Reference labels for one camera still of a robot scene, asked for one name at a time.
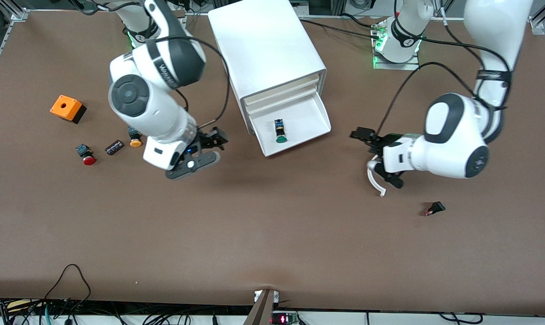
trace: power cord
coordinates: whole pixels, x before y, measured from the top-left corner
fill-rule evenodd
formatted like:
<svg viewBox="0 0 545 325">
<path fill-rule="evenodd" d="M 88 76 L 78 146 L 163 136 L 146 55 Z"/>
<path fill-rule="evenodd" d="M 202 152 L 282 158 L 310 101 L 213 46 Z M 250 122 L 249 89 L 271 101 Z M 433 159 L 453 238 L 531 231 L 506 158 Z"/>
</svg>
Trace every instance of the power cord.
<svg viewBox="0 0 545 325">
<path fill-rule="evenodd" d="M 223 107 L 221 109 L 221 112 L 217 115 L 217 117 L 215 117 L 215 119 L 213 119 L 213 120 L 211 120 L 211 121 L 209 121 L 207 123 L 204 123 L 204 124 L 202 124 L 201 126 L 198 127 L 198 129 L 202 129 L 204 127 L 207 127 L 207 126 L 215 123 L 217 120 L 219 120 L 222 117 L 222 115 L 226 111 L 226 106 L 228 105 L 228 102 L 229 102 L 229 96 L 231 95 L 231 77 L 229 75 L 229 65 L 226 63 L 225 57 L 223 57 L 222 53 L 216 47 L 214 47 L 212 44 L 208 43 L 207 41 L 203 41 L 202 39 L 199 39 L 199 38 L 196 38 L 196 37 L 169 35 L 167 37 L 157 38 L 157 39 L 155 39 L 153 41 L 155 43 L 160 43 L 160 42 L 169 41 L 170 39 L 185 39 L 185 40 L 188 40 L 188 41 L 197 41 L 198 43 L 200 43 L 200 44 L 208 47 L 209 49 L 211 49 L 214 53 L 217 53 L 218 56 L 222 59 L 222 62 L 224 63 L 224 65 L 225 65 L 225 72 L 226 72 L 225 104 L 223 105 Z"/>
<path fill-rule="evenodd" d="M 175 91 L 180 95 L 180 97 L 182 97 L 182 99 L 184 99 L 184 110 L 188 111 L 188 99 L 186 99 L 186 96 L 184 96 L 184 94 L 182 94 L 180 90 L 175 89 Z"/>
<path fill-rule="evenodd" d="M 362 37 L 369 37 L 369 38 L 372 38 L 372 39 L 378 39 L 379 38 L 376 35 L 369 35 L 369 34 L 363 34 L 363 33 L 358 33 L 358 32 L 354 32 L 354 31 L 348 31 L 347 29 L 342 29 L 342 28 L 337 28 L 337 27 L 321 24 L 321 23 L 318 23 L 316 21 L 310 21 L 310 20 L 305 20 L 305 19 L 301 19 L 300 21 L 302 21 L 304 23 L 308 23 L 308 24 L 313 24 L 313 25 L 329 28 L 329 29 L 334 29 L 334 30 L 340 31 L 342 33 L 349 33 L 349 34 L 352 34 L 352 35 L 359 35 L 359 36 L 362 36 Z"/>
<path fill-rule="evenodd" d="M 52 286 L 52 288 L 50 288 L 50 290 L 48 290 L 48 292 L 46 293 L 46 295 L 44 295 L 44 301 L 47 300 L 48 296 L 50 295 L 50 293 L 52 292 L 52 290 L 54 290 L 54 288 L 56 288 L 56 286 L 58 286 L 58 284 L 60 283 L 60 281 L 62 280 L 62 277 L 64 277 L 64 273 L 66 273 L 66 270 L 69 268 L 69 267 L 75 267 L 77 270 L 78 270 L 78 273 L 80 275 L 80 278 L 82 279 L 82 281 L 84 282 L 84 284 L 86 285 L 86 288 L 88 289 L 88 294 L 86 295 L 86 297 L 82 300 L 80 300 L 79 302 L 77 302 L 74 306 L 72 306 L 72 309 L 70 309 L 70 314 L 72 315 L 73 319 L 74 319 L 74 322 L 76 323 L 76 317 L 74 316 L 74 310 L 80 305 L 82 304 L 84 301 L 86 301 L 88 298 L 90 298 L 90 295 L 92 294 L 92 288 L 90 288 L 90 284 L 88 284 L 88 282 L 86 281 L 85 277 L 84 277 L 84 274 L 82 273 L 82 270 L 80 269 L 80 267 L 77 265 L 77 264 L 74 264 L 74 263 L 71 263 L 71 264 L 68 264 L 66 265 L 66 267 L 64 267 L 64 269 L 62 270 L 62 273 L 60 274 L 60 277 L 58 278 L 58 280 L 56 281 L 56 283 Z M 42 315 L 39 315 L 40 316 L 40 324 L 42 323 Z"/>
<path fill-rule="evenodd" d="M 482 314 L 478 314 L 479 315 L 479 320 L 477 320 L 477 321 L 468 321 L 468 320 L 458 319 L 458 317 L 453 312 L 451 312 L 450 315 L 453 318 L 449 318 L 449 317 L 443 315 L 443 313 L 439 313 L 439 316 L 441 316 L 443 319 L 448 320 L 448 321 L 454 321 L 457 325 L 461 325 L 461 323 L 469 324 L 469 325 L 477 325 L 477 324 L 483 323 L 483 315 Z"/>
<path fill-rule="evenodd" d="M 394 9 L 397 8 L 397 0 L 394 0 L 393 6 L 394 6 L 393 7 Z M 441 13 L 443 14 L 443 18 L 444 18 L 444 8 L 442 8 Z M 507 63 L 507 61 L 505 60 L 505 58 L 503 58 L 503 56 L 501 54 L 495 52 L 494 50 L 488 49 L 487 47 L 483 47 L 483 46 L 479 46 L 479 45 L 473 45 L 473 44 L 465 44 L 465 43 L 460 43 L 460 42 L 438 41 L 436 39 L 429 39 L 427 37 L 424 37 L 423 35 L 415 35 L 413 33 L 410 33 L 409 31 L 407 31 L 401 25 L 401 23 L 400 23 L 400 21 L 398 19 L 394 20 L 393 24 L 398 26 L 401 29 L 401 31 L 403 31 L 403 33 L 405 33 L 406 35 L 409 35 L 410 37 L 413 37 L 415 39 L 420 39 L 420 40 L 422 40 L 424 42 L 442 44 L 442 45 L 462 46 L 464 48 L 477 49 L 477 50 L 489 52 L 489 53 L 493 54 L 495 57 L 497 57 L 503 63 L 503 66 L 505 66 L 506 72 L 508 72 L 508 73 L 512 72 L 512 70 L 511 70 L 509 64 Z M 507 103 L 507 99 L 509 98 L 510 88 L 511 88 L 511 82 L 509 82 L 509 84 L 507 85 L 507 89 L 505 90 L 505 94 L 503 95 L 503 100 L 501 101 L 500 107 L 504 107 L 505 103 Z M 489 109 L 489 107 L 487 106 L 487 104 L 485 102 L 482 102 L 482 104 L 486 108 Z"/>
<path fill-rule="evenodd" d="M 297 319 L 299 320 L 299 325 L 308 325 L 303 319 L 301 319 L 301 316 L 299 316 L 299 312 L 297 312 Z"/>
<path fill-rule="evenodd" d="M 112 308 L 114 308 L 114 313 L 116 314 L 116 318 L 120 321 L 122 325 L 128 325 L 122 317 L 120 317 L 120 314 L 118 313 L 118 309 L 116 309 L 116 306 L 114 306 L 114 302 L 110 301 L 110 304 L 112 305 Z"/>
<path fill-rule="evenodd" d="M 449 68 L 448 66 L 446 66 L 445 64 L 442 64 L 442 63 L 439 63 L 439 62 L 435 62 L 435 61 L 432 61 L 432 62 L 426 62 L 426 63 L 423 63 L 421 64 L 420 66 L 417 67 L 416 70 L 412 71 L 409 76 L 407 76 L 407 78 L 405 79 L 405 81 L 401 84 L 401 86 L 399 87 L 399 89 L 397 90 L 397 92 L 395 93 L 395 95 L 393 96 L 393 100 L 391 100 L 391 103 L 389 104 L 385 114 L 384 114 L 384 117 L 383 119 L 381 120 L 380 124 L 379 124 L 379 128 L 377 129 L 377 132 L 376 134 L 379 134 L 383 125 L 384 125 L 384 122 L 387 120 L 388 118 L 388 115 L 391 113 L 391 110 L 393 108 L 393 105 L 395 103 L 395 101 L 397 100 L 397 97 L 399 97 L 399 94 L 401 94 L 401 91 L 403 90 L 403 88 L 405 87 L 405 85 L 407 84 L 407 82 L 409 82 L 409 80 L 411 79 L 412 76 L 414 76 L 414 74 L 417 73 L 417 71 L 419 71 L 421 68 L 425 67 L 425 66 L 428 66 L 428 65 L 436 65 L 436 66 L 440 66 L 441 68 L 444 68 L 447 72 L 449 72 L 462 86 L 463 88 L 466 89 L 466 91 L 471 95 L 471 96 L 475 96 L 475 94 L 473 93 L 473 90 L 471 89 L 471 87 L 468 86 L 468 84 L 466 84 L 466 82 L 463 81 L 463 79 L 458 76 L 458 74 L 456 74 L 453 70 L 451 70 L 451 68 Z"/>
<path fill-rule="evenodd" d="M 363 27 L 372 28 L 372 25 L 365 24 L 365 23 L 361 22 L 360 20 L 357 19 L 357 17 L 353 16 L 353 15 L 350 14 L 350 13 L 343 12 L 343 13 L 341 13 L 341 16 L 349 17 L 349 18 L 351 18 L 355 23 L 357 23 L 358 25 L 361 25 L 361 26 L 363 26 Z"/>
</svg>

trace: electronic component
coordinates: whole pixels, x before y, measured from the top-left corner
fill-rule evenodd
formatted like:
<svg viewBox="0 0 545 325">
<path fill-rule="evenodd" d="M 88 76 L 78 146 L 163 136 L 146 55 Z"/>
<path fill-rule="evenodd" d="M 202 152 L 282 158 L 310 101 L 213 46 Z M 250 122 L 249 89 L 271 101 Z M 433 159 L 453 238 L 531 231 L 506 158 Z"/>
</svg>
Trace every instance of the electronic component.
<svg viewBox="0 0 545 325">
<path fill-rule="evenodd" d="M 96 162 L 94 152 L 86 144 L 81 144 L 76 147 L 76 153 L 82 157 L 83 163 L 87 166 L 93 165 Z"/>
<path fill-rule="evenodd" d="M 295 312 L 272 312 L 271 325 L 292 325 L 299 323 L 299 316 Z"/>
<path fill-rule="evenodd" d="M 138 148 L 142 145 L 142 134 L 134 127 L 128 127 L 128 136 L 130 136 L 130 146 L 134 148 Z"/>
<path fill-rule="evenodd" d="M 64 95 L 60 95 L 50 109 L 50 113 L 75 124 L 78 124 L 85 112 L 86 107 L 81 102 Z"/>
<path fill-rule="evenodd" d="M 110 146 L 108 146 L 105 151 L 108 155 L 112 156 L 113 154 L 117 153 L 118 150 L 124 148 L 124 144 L 122 143 L 122 141 L 120 140 L 116 140 L 114 141 L 113 144 L 110 144 Z"/>
<path fill-rule="evenodd" d="M 432 214 L 436 214 L 437 212 L 441 212 L 441 211 L 445 211 L 445 206 L 441 202 L 437 201 L 431 205 L 431 208 L 429 208 L 427 212 L 425 212 L 425 216 L 428 217 Z"/>
<path fill-rule="evenodd" d="M 284 144 L 286 142 L 285 124 L 282 119 L 274 120 L 274 129 L 277 133 L 277 143 Z"/>
</svg>

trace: black terminal block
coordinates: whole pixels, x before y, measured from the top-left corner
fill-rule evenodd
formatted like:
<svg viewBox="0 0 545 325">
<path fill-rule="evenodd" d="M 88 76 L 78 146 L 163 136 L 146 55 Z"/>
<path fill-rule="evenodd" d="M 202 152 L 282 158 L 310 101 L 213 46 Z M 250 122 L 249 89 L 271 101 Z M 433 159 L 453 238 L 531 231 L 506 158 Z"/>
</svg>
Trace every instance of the black terminal block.
<svg viewBox="0 0 545 325">
<path fill-rule="evenodd" d="M 122 141 L 120 140 L 116 140 L 114 141 L 113 144 L 110 144 L 110 146 L 108 146 L 105 151 L 108 155 L 112 156 L 113 154 L 117 153 L 118 150 L 124 148 L 124 144 L 122 143 Z"/>
</svg>

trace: metal bracket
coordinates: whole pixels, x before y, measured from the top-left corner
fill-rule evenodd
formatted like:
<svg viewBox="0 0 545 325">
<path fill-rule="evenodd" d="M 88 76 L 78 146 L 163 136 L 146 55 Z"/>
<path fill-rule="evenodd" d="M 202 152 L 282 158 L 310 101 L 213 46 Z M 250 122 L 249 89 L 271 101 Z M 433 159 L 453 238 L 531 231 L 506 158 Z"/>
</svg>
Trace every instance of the metal bracket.
<svg viewBox="0 0 545 325">
<path fill-rule="evenodd" d="M 262 290 L 258 290 L 258 291 L 255 291 L 255 292 L 254 292 L 254 302 L 256 302 L 256 301 L 259 299 L 260 294 L 261 294 L 262 292 L 263 292 Z M 274 302 L 275 304 L 278 304 L 278 291 L 275 291 L 275 292 L 274 292 L 274 297 L 273 297 L 273 298 L 274 298 L 274 301 L 273 301 L 273 302 Z"/>
<path fill-rule="evenodd" d="M 278 292 L 270 289 L 254 292 L 256 303 L 252 306 L 243 325 L 270 325 L 273 306 L 278 302 Z"/>
<path fill-rule="evenodd" d="M 533 35 L 545 35 L 543 23 L 536 24 L 531 16 L 529 17 L 529 23 L 531 24 L 531 33 L 533 33 Z"/>
<path fill-rule="evenodd" d="M 21 13 L 19 13 L 18 16 L 16 16 L 15 14 L 12 14 L 12 16 L 10 17 L 10 20 L 11 21 L 14 21 L 15 23 L 18 23 L 20 21 L 26 21 L 28 19 L 28 14 L 30 13 L 30 11 L 26 8 L 23 9 L 23 11 Z"/>
</svg>

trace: wire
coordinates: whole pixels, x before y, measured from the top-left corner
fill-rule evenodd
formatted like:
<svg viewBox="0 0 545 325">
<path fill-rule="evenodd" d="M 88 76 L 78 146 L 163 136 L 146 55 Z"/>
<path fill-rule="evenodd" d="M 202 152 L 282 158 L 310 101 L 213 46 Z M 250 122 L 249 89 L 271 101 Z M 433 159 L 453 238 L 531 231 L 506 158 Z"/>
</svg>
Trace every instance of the wire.
<svg viewBox="0 0 545 325">
<path fill-rule="evenodd" d="M 125 8 L 125 7 L 128 7 L 128 6 L 140 6 L 140 4 L 138 2 L 126 2 L 126 4 L 121 4 L 120 6 L 117 6 L 117 7 L 114 7 L 114 8 L 108 8 L 108 12 L 115 12 L 115 11 L 118 11 L 122 8 Z"/>
<path fill-rule="evenodd" d="M 185 103 L 185 104 L 184 104 L 184 105 L 185 105 L 185 106 L 184 106 L 184 110 L 185 110 L 185 111 L 188 111 L 188 99 L 186 99 L 186 96 L 184 96 L 184 94 L 182 94 L 182 93 L 180 92 L 180 90 L 175 89 L 175 91 L 180 95 L 180 97 L 182 97 L 182 99 L 184 99 L 184 103 Z"/>
<path fill-rule="evenodd" d="M 120 323 L 122 325 L 128 325 L 126 323 L 126 321 L 124 321 L 124 319 L 122 319 L 122 317 L 120 317 L 120 314 L 118 313 L 118 310 L 116 309 L 116 306 L 114 306 L 114 302 L 110 301 L 110 304 L 112 305 L 112 308 L 114 308 L 114 313 L 116 313 L 116 318 L 118 318 L 120 320 Z"/>
<path fill-rule="evenodd" d="M 394 8 L 396 8 L 396 7 L 397 7 L 397 0 L 394 0 Z M 446 42 L 446 41 L 437 41 L 436 39 L 430 39 L 430 38 L 424 37 L 424 36 L 422 36 L 422 35 L 415 35 L 415 34 L 410 33 L 410 32 L 407 31 L 405 28 L 403 28 L 403 26 L 401 25 L 401 23 L 399 22 L 398 19 L 394 20 L 393 24 L 396 24 L 396 25 L 403 31 L 403 33 L 406 33 L 406 34 L 409 35 L 410 37 L 414 37 L 414 38 L 417 38 L 417 39 L 421 39 L 421 40 L 423 40 L 424 42 L 436 43 L 436 44 L 442 44 L 442 45 L 453 45 L 453 46 L 470 47 L 470 48 L 472 48 L 472 49 L 483 50 L 483 51 L 489 52 L 489 53 L 493 54 L 494 56 L 496 56 L 497 58 L 499 58 L 499 60 L 500 60 L 500 61 L 503 63 L 503 65 L 505 66 L 506 70 L 507 70 L 508 72 L 511 72 L 511 69 L 509 68 L 509 64 L 507 63 L 507 61 L 505 60 L 505 58 L 503 58 L 503 57 L 501 56 L 501 54 L 495 52 L 494 50 L 488 49 L 487 47 L 478 46 L 478 45 L 473 45 L 473 44 L 465 44 L 465 43 L 454 43 L 454 42 Z"/>
<path fill-rule="evenodd" d="M 91 12 L 85 12 L 84 9 L 81 8 L 81 4 L 77 1 L 77 0 L 68 0 L 68 2 L 70 2 L 72 4 L 72 6 L 78 10 L 79 12 L 83 13 L 84 15 L 86 16 L 91 16 L 97 12 L 99 12 L 100 10 L 98 8 L 95 8 L 93 11 Z"/>
<path fill-rule="evenodd" d="M 52 322 L 50 321 L 50 315 L 48 314 L 48 304 L 46 304 L 46 306 L 44 307 L 44 318 L 46 318 L 46 324 L 52 325 Z"/>
<path fill-rule="evenodd" d="M 457 325 L 461 325 L 461 323 L 470 324 L 470 325 L 477 325 L 477 324 L 483 323 L 483 315 L 482 314 L 478 314 L 479 315 L 479 320 L 478 321 L 468 321 L 468 320 L 458 319 L 457 316 L 455 315 L 455 313 L 451 312 L 450 314 L 451 314 L 451 316 L 453 316 L 453 318 L 448 318 L 448 317 L 444 316 L 443 313 L 439 313 L 439 316 L 441 316 L 445 320 L 454 321 Z"/>
<path fill-rule="evenodd" d="M 6 305 L 4 304 L 4 300 L 0 299 L 0 314 L 2 315 L 2 322 L 4 325 L 10 324 L 10 320 L 8 317 L 8 309 L 6 308 Z"/>
<path fill-rule="evenodd" d="M 308 325 L 307 323 L 305 323 L 304 320 L 301 319 L 299 312 L 297 312 L 297 319 L 299 320 L 299 325 Z"/>
<path fill-rule="evenodd" d="M 208 43 L 207 41 L 203 41 L 202 39 L 196 38 L 196 37 L 190 37 L 190 36 L 180 36 L 180 35 L 169 35 L 167 37 L 161 37 L 154 40 L 155 43 L 165 42 L 169 41 L 171 39 L 185 39 L 188 41 L 197 41 L 198 43 L 208 47 L 211 49 L 214 53 L 217 53 L 219 57 L 221 57 L 223 64 L 225 65 L 225 72 L 226 72 L 226 95 L 225 95 L 225 104 L 223 105 L 221 112 L 215 117 L 215 119 L 202 124 L 198 127 L 198 129 L 202 129 L 204 127 L 207 127 L 211 125 L 212 123 L 215 123 L 217 120 L 220 120 L 222 115 L 226 111 L 226 106 L 229 102 L 229 97 L 231 96 L 231 77 L 229 75 L 229 65 L 226 63 L 225 57 L 223 57 L 222 53 L 214 47 L 212 44 Z"/>
<path fill-rule="evenodd" d="M 333 26 L 321 24 L 321 23 L 318 23 L 318 22 L 316 22 L 316 21 L 310 21 L 310 20 L 304 20 L 304 19 L 301 19 L 300 21 L 302 21 L 302 22 L 304 22 L 304 23 L 309 23 L 309 24 L 321 26 L 321 27 L 326 27 L 326 28 L 329 28 L 329 29 L 334 29 L 334 30 L 336 30 L 336 31 L 340 31 L 340 32 L 343 32 L 343 33 L 349 33 L 349 34 L 353 34 L 353 35 L 359 35 L 359 36 L 362 36 L 362 37 L 369 37 L 369 38 L 372 38 L 372 39 L 378 39 L 378 38 L 379 38 L 379 37 L 376 36 L 376 35 L 369 35 L 369 34 L 357 33 L 357 32 L 354 32 L 354 31 L 347 31 L 346 29 L 341 29 L 341 28 L 337 28 L 337 27 L 333 27 Z"/>
<path fill-rule="evenodd" d="M 343 12 L 343 13 L 341 13 L 341 16 L 349 17 L 349 18 L 351 18 L 355 23 L 357 23 L 357 24 L 359 24 L 359 25 L 361 25 L 361 26 L 363 26 L 363 27 L 372 28 L 371 25 L 362 23 L 360 20 L 358 20 L 355 16 L 353 16 L 353 15 L 350 14 L 350 13 Z"/>
<path fill-rule="evenodd" d="M 82 281 L 84 282 L 84 284 L 86 284 L 86 288 L 88 289 L 88 294 L 86 295 L 86 298 L 80 300 L 79 302 L 76 303 L 76 305 L 74 305 L 72 307 L 72 311 L 74 311 L 74 309 L 76 307 L 78 307 L 79 304 L 81 304 L 82 302 L 86 301 L 88 298 L 90 298 L 90 295 L 92 294 L 92 289 L 90 288 L 90 284 L 88 284 L 88 282 L 86 281 L 86 279 L 84 278 L 84 274 L 82 274 L 82 270 L 80 269 L 80 267 L 77 265 L 77 264 L 74 264 L 74 263 L 71 263 L 71 264 L 68 264 L 66 265 L 66 267 L 64 267 L 64 269 L 62 270 L 62 273 L 60 274 L 60 277 L 58 278 L 58 281 L 56 281 L 56 283 L 54 284 L 54 286 L 52 286 L 52 288 L 50 288 L 50 290 L 48 290 L 48 292 L 46 293 L 46 295 L 44 296 L 44 300 L 46 300 L 48 298 L 48 295 L 50 294 L 50 292 L 52 292 L 52 290 L 54 290 L 54 288 L 56 288 L 56 286 L 58 286 L 58 284 L 60 283 L 60 281 L 62 280 L 62 277 L 64 276 L 64 273 L 66 273 L 66 270 L 69 268 L 69 267 L 75 267 L 77 270 L 78 270 L 78 273 L 80 275 L 80 278 L 82 279 Z"/>
<path fill-rule="evenodd" d="M 391 113 L 391 109 L 393 108 L 393 105 L 394 105 L 395 101 L 397 100 L 397 97 L 399 97 L 399 94 L 401 94 L 401 91 L 403 90 L 403 88 L 405 87 L 407 82 L 411 79 L 412 76 L 414 76 L 414 74 L 417 73 L 417 71 L 419 71 L 421 68 L 423 68 L 425 66 L 428 66 L 428 65 L 436 65 L 436 66 L 440 66 L 441 68 L 444 68 L 445 70 L 447 70 L 447 72 L 449 72 L 463 86 L 463 88 L 465 88 L 467 90 L 467 92 L 471 96 L 473 96 L 473 97 L 475 96 L 475 94 L 473 93 L 473 90 L 471 89 L 471 87 L 469 87 L 468 84 L 466 84 L 466 82 L 464 82 L 460 76 L 458 76 L 453 70 L 451 70 L 451 68 L 449 68 L 445 64 L 435 62 L 435 61 L 423 63 L 420 66 L 418 66 L 416 70 L 412 71 L 409 74 L 409 76 L 407 76 L 405 81 L 401 84 L 401 86 L 399 87 L 399 89 L 397 90 L 395 95 L 393 96 L 393 100 L 391 100 L 391 103 L 389 104 L 388 109 L 385 112 L 384 117 L 381 120 L 381 123 L 379 124 L 379 128 L 377 129 L 377 132 L 376 132 L 377 135 L 380 133 L 380 131 L 381 131 L 383 125 L 384 125 L 384 122 L 387 120 L 388 115 Z"/>
</svg>

